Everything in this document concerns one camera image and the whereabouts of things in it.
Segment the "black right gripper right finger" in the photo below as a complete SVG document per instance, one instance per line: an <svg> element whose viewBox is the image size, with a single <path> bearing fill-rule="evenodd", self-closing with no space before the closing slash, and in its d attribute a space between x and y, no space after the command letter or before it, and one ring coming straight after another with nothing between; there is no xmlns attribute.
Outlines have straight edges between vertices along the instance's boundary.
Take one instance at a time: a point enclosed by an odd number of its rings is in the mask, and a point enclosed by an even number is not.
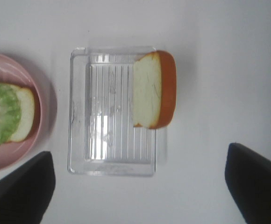
<svg viewBox="0 0 271 224"><path fill-rule="evenodd" d="M228 147L225 181L248 224L271 224L271 161L240 144Z"/></svg>

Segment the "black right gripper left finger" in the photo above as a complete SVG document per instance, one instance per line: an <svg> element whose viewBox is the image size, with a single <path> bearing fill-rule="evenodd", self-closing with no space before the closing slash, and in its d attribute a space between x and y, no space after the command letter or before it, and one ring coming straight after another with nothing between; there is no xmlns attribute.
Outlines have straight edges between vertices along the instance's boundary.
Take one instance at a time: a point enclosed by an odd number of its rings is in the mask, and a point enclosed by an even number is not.
<svg viewBox="0 0 271 224"><path fill-rule="evenodd" d="M52 154L40 152L0 180L0 224L39 224L55 186Z"/></svg>

